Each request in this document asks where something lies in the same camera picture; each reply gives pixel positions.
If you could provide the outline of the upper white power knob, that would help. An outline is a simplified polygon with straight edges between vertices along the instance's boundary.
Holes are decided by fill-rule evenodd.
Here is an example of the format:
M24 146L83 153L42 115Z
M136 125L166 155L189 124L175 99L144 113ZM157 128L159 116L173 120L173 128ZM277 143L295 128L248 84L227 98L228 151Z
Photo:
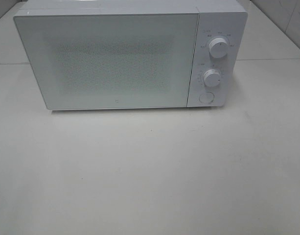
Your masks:
M229 42L222 36L214 37L208 44L209 53L215 59L225 57L228 53L228 48Z

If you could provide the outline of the white microwave oven body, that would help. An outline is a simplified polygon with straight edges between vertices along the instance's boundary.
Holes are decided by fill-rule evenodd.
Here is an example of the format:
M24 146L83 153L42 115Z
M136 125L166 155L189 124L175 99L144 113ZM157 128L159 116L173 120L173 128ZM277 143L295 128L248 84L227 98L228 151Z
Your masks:
M162 14L198 15L187 104L184 107L222 106L229 91L248 17L246 10L235 0L29 0L14 18ZM208 44L211 39L219 36L228 40L229 48L225 57L215 59L209 53ZM204 85L203 75L209 69L216 69L221 73L221 82L216 87ZM199 101L199 96L204 92L214 94L211 104Z

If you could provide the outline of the white microwave door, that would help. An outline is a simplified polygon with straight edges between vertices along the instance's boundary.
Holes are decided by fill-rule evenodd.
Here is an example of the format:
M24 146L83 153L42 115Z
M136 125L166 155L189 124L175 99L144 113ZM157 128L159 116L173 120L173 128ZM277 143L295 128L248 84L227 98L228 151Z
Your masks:
M50 110L184 107L197 14L14 18Z

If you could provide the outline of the white timer knob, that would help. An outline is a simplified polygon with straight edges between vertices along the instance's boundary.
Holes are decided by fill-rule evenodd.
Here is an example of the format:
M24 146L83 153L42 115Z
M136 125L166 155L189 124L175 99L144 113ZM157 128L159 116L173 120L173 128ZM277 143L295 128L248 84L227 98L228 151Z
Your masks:
M221 82L221 73L216 69L209 69L203 75L204 85L207 87L216 87Z

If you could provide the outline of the round door release button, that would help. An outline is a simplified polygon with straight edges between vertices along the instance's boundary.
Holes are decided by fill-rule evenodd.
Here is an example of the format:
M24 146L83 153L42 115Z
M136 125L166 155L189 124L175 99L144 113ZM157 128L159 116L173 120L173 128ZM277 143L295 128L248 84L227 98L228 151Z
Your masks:
M199 101L203 104L211 104L214 101L214 94L212 92L204 92L199 96Z

